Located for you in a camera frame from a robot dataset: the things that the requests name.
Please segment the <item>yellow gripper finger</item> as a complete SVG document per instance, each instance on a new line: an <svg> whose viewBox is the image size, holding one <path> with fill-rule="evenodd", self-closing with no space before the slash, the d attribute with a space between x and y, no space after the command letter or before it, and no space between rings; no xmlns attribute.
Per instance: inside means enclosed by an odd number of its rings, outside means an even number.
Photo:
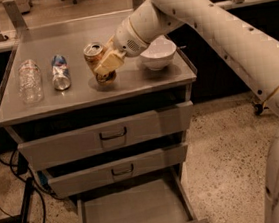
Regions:
<svg viewBox="0 0 279 223"><path fill-rule="evenodd" d="M106 44L105 44L105 51L110 52L112 50L115 50L115 45L114 45L113 39L114 39L114 37L111 36L109 38L109 40L106 42Z"/></svg>
<svg viewBox="0 0 279 223"><path fill-rule="evenodd" d="M99 63L94 67L94 72L100 76L109 74L118 69L125 61L124 58L126 53L124 51L114 49L110 46L105 52L102 59L99 60Z"/></svg>

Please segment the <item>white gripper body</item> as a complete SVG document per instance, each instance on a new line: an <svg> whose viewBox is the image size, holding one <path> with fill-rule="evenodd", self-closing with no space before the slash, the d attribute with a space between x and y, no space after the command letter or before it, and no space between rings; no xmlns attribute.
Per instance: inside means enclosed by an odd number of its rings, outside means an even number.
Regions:
<svg viewBox="0 0 279 223"><path fill-rule="evenodd" d="M179 27L179 21L161 12L152 0L146 0L115 31L112 43L126 57L137 57L155 38Z"/></svg>

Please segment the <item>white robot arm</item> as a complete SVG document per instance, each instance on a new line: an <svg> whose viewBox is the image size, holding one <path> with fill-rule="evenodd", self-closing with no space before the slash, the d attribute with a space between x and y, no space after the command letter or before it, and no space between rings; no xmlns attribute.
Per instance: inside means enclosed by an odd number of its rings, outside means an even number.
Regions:
<svg viewBox="0 0 279 223"><path fill-rule="evenodd" d="M279 115L279 41L257 30L209 0L146 0L128 16L106 43L106 53L94 64L101 80L126 57L137 57L162 35L181 24L194 28L237 73L260 100ZM279 128L266 162L265 223L279 223Z"/></svg>

